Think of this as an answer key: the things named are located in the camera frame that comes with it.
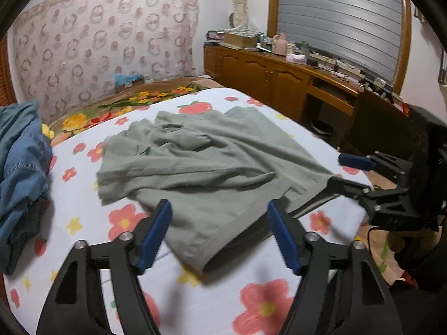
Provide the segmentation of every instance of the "blue gripper pad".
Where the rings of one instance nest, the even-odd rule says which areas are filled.
[[[295,274],[299,273],[301,264],[298,261],[298,245],[282,220],[273,201],[270,201],[267,205],[267,220],[286,266]]]
[[[142,272],[152,267],[154,264],[161,242],[165,237],[172,220],[171,203],[166,199],[163,201],[160,210],[155,214],[156,218],[154,219],[151,228],[148,230],[146,237],[144,237],[140,248],[140,257],[136,266]]]
[[[371,159],[351,154],[338,155],[338,163],[342,166],[348,166],[350,168],[353,167],[365,171],[371,171],[377,167],[377,164]]]

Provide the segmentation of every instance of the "wooden window frame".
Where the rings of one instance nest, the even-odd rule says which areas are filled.
[[[278,26],[278,8],[279,0],[269,0],[269,20],[267,24],[267,35],[273,37],[276,35]],[[402,0],[402,30],[401,46],[399,47],[399,57],[397,58],[396,70],[394,73],[393,92],[401,94],[407,73],[408,58],[410,57],[411,46],[411,2]]]

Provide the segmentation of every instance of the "bed sheet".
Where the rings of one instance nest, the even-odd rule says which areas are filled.
[[[40,235],[25,246],[13,276],[5,277],[12,312],[30,334],[35,334],[52,281],[74,242],[106,242],[109,231],[132,230],[145,215],[138,203],[127,198],[101,206],[96,172],[101,166],[105,137],[125,130],[132,121],[154,120],[159,111],[226,112],[234,106],[256,107],[334,174],[370,184],[363,172],[339,166],[337,151],[323,140],[272,108],[229,88],[185,95],[101,123],[54,148],[49,174],[51,207],[42,217]],[[349,243],[364,216],[364,210],[353,200],[338,197],[300,220],[307,230],[317,231],[327,241]],[[110,327],[115,334],[122,334],[110,272],[101,271],[101,280]],[[270,237],[203,278],[182,266],[163,243],[153,268],[139,281],[163,335],[274,335],[285,319],[299,277],[284,266]]]

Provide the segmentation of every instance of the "wooden cabinet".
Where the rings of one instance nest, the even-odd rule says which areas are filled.
[[[356,87],[327,71],[298,66],[273,54],[220,46],[205,46],[204,60],[206,73],[218,83],[240,90],[296,122],[317,118],[322,102],[348,116],[354,110]]]
[[[267,105],[271,103],[270,78],[271,67],[268,62],[259,59],[245,58],[241,62],[241,91]]]
[[[241,73],[239,55],[228,49],[219,57],[218,75],[216,81],[228,88],[234,88],[243,92],[244,76]]]
[[[217,76],[218,53],[219,50],[215,46],[207,46],[203,50],[203,66],[205,68],[205,74],[208,74],[212,78],[216,78]]]
[[[310,76],[283,66],[274,68],[271,76],[269,105],[283,115],[298,121]]]

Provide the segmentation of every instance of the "metal screw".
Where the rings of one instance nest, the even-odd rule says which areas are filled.
[[[352,243],[352,246],[353,246],[355,249],[365,249],[365,245],[364,245],[364,243],[363,243],[362,241],[354,241],[354,242]]]
[[[315,232],[309,232],[306,234],[306,239],[308,241],[317,241],[320,238],[320,236]]]
[[[134,237],[132,232],[124,232],[119,235],[120,241],[130,241]]]
[[[82,249],[82,248],[85,248],[86,246],[87,246],[87,242],[84,241],[84,240],[77,241],[77,242],[75,243],[75,248],[76,248],[76,249]]]

